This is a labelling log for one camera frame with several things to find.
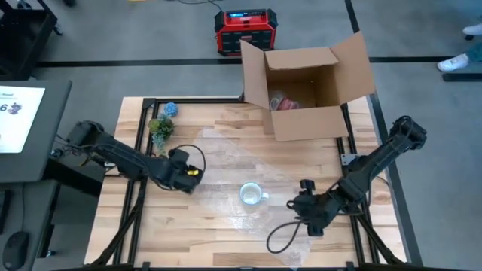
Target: blue ball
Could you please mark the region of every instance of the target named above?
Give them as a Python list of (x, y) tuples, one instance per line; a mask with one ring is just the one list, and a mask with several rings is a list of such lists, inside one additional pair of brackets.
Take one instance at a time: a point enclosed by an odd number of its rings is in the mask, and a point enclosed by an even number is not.
[(168, 102), (164, 106), (164, 114), (169, 117), (175, 117), (178, 114), (178, 106), (174, 102)]

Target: computer mouse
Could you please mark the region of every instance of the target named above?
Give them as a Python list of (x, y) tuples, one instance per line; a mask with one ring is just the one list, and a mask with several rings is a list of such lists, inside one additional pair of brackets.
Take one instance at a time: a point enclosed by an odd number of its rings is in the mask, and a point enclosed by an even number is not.
[(8, 237), (3, 249), (3, 267), (8, 271), (16, 271), (22, 268), (27, 258), (29, 248), (29, 234), (18, 231)]

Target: red power station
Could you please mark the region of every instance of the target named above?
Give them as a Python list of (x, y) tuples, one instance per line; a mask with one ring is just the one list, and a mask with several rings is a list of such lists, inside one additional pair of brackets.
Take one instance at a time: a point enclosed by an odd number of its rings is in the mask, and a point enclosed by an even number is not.
[(218, 52), (223, 56), (239, 56), (239, 40), (262, 50), (274, 48), (278, 21), (270, 8), (249, 11), (220, 11), (215, 19)]

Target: gray floor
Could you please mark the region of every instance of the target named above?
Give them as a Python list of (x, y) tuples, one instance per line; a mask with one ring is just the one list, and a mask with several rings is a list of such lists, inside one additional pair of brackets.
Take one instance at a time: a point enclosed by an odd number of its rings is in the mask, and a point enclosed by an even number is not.
[[(213, 38), (212, 17), (217, 13), (213, 5), (79, 0), (79, 6), (71, 9), (60, 0), (47, 3), (65, 34), (51, 36), (44, 61), (220, 57)], [(219, 3), (225, 10), (274, 9), (279, 15), (276, 47), (280, 49), (332, 45), (352, 33), (342, 0)], [(461, 29), (476, 23), (482, 14), (478, 0), (353, 0), (353, 5), (370, 56), (455, 55), (476, 42), (464, 41)], [(424, 264), (480, 269), (482, 182), (477, 154), (482, 151), (478, 140), (482, 85), (444, 83), (434, 63), (372, 66), (386, 122), (410, 114), (429, 131), (421, 151), (398, 161)], [(482, 72), (482, 65), (468, 70)], [(35, 76), (68, 78), (74, 83), (59, 131), (62, 135), (77, 120), (95, 120), (113, 132), (124, 96), (239, 95), (243, 88), (240, 65), (38, 69)], [(85, 219), (75, 221), (69, 212), (56, 216), (65, 226), (54, 233), (53, 246), (62, 247), (68, 256), (62, 260), (59, 254), (46, 266), (78, 265), (84, 257), (84, 248), (78, 247), (87, 244), (95, 204), (76, 207), (72, 199), (82, 198), (67, 195), (72, 210), (84, 212)], [(67, 228), (78, 237), (63, 238)]]

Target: plastic bubble wrap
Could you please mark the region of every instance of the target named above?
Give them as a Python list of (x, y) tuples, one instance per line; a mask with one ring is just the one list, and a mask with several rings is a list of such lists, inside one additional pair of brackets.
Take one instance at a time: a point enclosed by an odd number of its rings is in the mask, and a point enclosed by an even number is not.
[[(205, 153), (207, 165), (203, 180), (193, 193), (200, 205), (223, 217), (234, 229), (246, 234), (247, 239), (262, 241), (259, 244), (263, 247), (274, 228), (294, 221), (296, 213), (286, 207), (286, 202), (297, 196), (299, 180), (284, 175), (280, 169), (264, 163), (212, 129), (200, 132), (194, 144)], [(190, 153), (190, 160), (199, 159), (199, 154)], [(256, 206), (244, 204), (239, 197), (239, 189), (247, 182), (259, 184), (270, 198)], [(278, 251), (283, 248), (295, 228), (296, 225), (291, 225), (278, 230), (271, 237), (271, 249)], [(273, 254), (273, 257), (286, 266), (298, 268), (310, 252), (311, 240), (306, 226), (302, 224), (291, 246), (281, 254)]]

